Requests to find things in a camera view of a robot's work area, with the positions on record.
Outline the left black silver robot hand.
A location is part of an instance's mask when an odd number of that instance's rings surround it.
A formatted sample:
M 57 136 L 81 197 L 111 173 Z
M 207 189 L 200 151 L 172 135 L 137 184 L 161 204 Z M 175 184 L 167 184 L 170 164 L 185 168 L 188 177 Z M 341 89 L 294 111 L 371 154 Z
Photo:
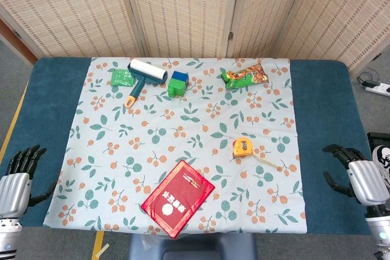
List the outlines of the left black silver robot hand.
M 5 175 L 1 177 L 2 219 L 20 218 L 29 207 L 45 201 L 54 193 L 55 182 L 49 185 L 45 193 L 31 196 L 32 180 L 45 152 L 46 149 L 37 144 L 11 157 Z

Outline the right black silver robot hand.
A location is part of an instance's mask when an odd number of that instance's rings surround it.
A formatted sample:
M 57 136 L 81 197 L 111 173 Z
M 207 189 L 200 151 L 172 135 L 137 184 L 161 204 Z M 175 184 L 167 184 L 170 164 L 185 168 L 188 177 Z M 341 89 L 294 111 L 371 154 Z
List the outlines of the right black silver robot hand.
M 322 151 L 331 153 L 341 162 L 350 180 L 349 187 L 341 186 L 332 179 L 328 172 L 324 172 L 326 182 L 334 191 L 348 197 L 355 197 L 364 206 L 386 203 L 389 199 L 389 191 L 373 161 L 367 160 L 357 149 L 344 148 L 337 144 L 327 145 Z

